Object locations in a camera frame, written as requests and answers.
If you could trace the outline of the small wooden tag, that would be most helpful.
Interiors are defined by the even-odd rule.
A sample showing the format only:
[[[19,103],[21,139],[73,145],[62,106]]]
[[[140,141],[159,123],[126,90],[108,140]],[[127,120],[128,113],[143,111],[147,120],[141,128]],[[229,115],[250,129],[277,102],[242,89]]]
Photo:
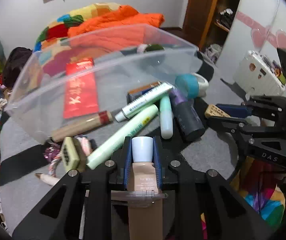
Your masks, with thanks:
[[[206,118],[212,117],[212,116],[218,116],[218,117],[223,117],[223,118],[230,118],[227,113],[225,113],[223,110],[218,108],[217,106],[210,104],[208,105],[205,113],[204,113]]]

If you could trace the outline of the dark purple spray bottle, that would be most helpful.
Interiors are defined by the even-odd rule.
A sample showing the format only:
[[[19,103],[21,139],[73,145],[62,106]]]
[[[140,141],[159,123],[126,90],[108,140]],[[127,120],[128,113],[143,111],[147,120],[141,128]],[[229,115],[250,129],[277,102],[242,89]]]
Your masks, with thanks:
[[[169,96],[174,116],[185,139],[195,141],[200,138],[205,133],[205,128],[193,105],[177,88],[173,88]]]

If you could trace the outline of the blue tape roll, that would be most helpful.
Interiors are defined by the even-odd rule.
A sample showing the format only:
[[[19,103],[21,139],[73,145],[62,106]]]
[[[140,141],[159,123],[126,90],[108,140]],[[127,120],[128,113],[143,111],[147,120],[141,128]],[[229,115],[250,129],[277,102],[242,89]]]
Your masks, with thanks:
[[[205,96],[209,83],[203,76],[197,73],[178,75],[175,86],[187,98],[195,99]]]

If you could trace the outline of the magenta plastic charm keychain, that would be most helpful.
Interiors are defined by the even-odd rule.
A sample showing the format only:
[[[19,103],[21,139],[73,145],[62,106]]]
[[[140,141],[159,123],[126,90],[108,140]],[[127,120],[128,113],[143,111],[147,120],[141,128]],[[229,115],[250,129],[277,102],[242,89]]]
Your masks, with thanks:
[[[51,163],[52,160],[59,154],[60,147],[59,146],[50,146],[47,147],[43,153],[45,159],[48,161],[48,163]]]

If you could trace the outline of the beige foundation tube white cap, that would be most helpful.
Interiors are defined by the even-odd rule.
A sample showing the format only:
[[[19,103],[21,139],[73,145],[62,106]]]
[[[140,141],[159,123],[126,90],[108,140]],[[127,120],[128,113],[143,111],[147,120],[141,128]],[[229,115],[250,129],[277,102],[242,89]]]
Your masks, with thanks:
[[[129,191],[159,193],[153,163],[153,138],[134,137]],[[128,207],[130,239],[163,239],[163,201],[137,201]]]

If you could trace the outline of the mint white small bottle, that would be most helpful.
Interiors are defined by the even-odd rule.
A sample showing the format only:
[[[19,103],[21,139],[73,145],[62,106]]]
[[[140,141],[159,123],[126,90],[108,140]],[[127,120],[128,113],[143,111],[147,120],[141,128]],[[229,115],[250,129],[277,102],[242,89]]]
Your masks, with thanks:
[[[173,136],[173,115],[168,95],[160,100],[160,131],[163,139],[170,139]]]

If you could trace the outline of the pale green long tube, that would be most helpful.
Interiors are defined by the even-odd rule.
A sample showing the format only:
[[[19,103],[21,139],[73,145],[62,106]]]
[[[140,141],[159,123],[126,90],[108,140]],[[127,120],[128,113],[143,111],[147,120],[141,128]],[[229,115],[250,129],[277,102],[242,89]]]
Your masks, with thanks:
[[[87,158],[87,166],[91,170],[94,170],[97,166],[107,161],[113,153],[123,145],[125,137],[133,137],[140,132],[158,114],[158,112],[158,107],[155,104],[152,104],[138,113],[92,152]]]

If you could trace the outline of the grey black blanket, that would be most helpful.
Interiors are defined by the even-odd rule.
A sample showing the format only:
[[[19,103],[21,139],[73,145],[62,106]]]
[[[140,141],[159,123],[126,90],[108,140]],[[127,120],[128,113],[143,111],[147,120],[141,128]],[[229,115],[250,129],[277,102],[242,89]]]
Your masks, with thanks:
[[[194,108],[202,115],[208,104],[235,104],[242,102],[235,86],[221,80],[223,72],[214,64],[199,57],[192,62],[195,70],[210,80],[206,96],[196,98]],[[174,154],[179,154],[197,171],[217,170],[225,179],[229,178],[238,161],[238,149],[233,137],[225,132],[207,128],[204,135],[194,142],[188,142],[183,132],[177,129],[170,140],[162,145]],[[0,121],[0,197],[8,234],[49,192],[50,185],[35,176],[47,174],[49,162],[43,153],[44,145],[33,139],[6,112]]]

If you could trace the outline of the white green ointment tube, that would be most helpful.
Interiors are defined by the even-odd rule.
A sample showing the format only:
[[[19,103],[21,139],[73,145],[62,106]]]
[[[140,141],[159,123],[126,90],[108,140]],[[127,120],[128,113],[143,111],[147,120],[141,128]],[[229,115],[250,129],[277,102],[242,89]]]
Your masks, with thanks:
[[[127,106],[123,107],[121,111],[115,116],[117,122],[125,121],[135,116],[142,111],[145,107],[150,106],[154,102],[167,94],[174,86],[168,82],[161,83],[160,85],[152,88],[142,96],[138,97]]]

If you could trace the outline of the brown cardboard tube red band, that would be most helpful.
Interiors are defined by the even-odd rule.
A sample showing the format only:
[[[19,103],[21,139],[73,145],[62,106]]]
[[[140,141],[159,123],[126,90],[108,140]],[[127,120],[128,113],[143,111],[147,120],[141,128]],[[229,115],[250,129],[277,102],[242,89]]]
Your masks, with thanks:
[[[87,131],[92,131],[101,126],[110,124],[113,116],[109,111],[103,111],[91,115],[84,116],[80,120],[76,120],[61,128],[52,131],[50,138],[53,142],[63,141],[65,137],[73,137]]]

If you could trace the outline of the red envelope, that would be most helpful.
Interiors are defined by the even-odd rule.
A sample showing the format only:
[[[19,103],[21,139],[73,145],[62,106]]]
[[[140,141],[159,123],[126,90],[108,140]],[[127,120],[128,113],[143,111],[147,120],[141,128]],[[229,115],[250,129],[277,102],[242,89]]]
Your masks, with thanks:
[[[66,75],[72,76],[86,70],[86,74],[71,77],[66,83],[63,118],[70,119],[99,111],[95,75],[88,72],[94,67],[91,57],[66,65]]]

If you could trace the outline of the wooden wardrobe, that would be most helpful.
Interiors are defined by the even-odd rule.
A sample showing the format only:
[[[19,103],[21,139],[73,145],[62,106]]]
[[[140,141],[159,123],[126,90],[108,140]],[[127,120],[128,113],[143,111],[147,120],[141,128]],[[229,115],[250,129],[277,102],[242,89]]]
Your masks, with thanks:
[[[223,45],[231,29],[240,0],[187,0],[184,37],[201,50]]]

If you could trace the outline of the clear plastic storage bin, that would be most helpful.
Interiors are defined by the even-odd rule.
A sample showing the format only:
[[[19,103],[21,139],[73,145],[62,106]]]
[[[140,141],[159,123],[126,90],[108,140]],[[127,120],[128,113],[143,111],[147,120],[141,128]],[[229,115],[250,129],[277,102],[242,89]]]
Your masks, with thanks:
[[[139,54],[141,44],[164,50]],[[115,112],[127,103],[129,90],[155,81],[174,83],[195,72],[197,46],[147,24],[122,25],[81,34],[35,51],[17,78],[6,112],[36,141],[46,142],[52,131],[76,118],[64,119],[66,83],[86,70],[66,75],[66,65],[91,57],[99,112]]]

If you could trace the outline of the orange blanket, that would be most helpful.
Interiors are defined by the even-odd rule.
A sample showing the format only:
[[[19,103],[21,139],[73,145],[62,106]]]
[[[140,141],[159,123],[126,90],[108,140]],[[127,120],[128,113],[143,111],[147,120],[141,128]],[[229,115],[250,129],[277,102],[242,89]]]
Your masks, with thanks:
[[[161,13],[140,13],[130,5],[121,5],[118,10],[90,18],[77,27],[70,27],[68,37],[122,25],[147,24],[159,28],[164,21]]]

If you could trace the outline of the dark clothes pile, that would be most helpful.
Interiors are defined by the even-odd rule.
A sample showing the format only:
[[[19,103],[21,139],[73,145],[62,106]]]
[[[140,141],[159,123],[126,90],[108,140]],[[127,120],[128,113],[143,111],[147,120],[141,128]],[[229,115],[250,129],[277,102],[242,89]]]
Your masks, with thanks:
[[[16,47],[10,53],[2,73],[2,83],[12,88],[26,62],[32,55],[32,50],[25,47]]]

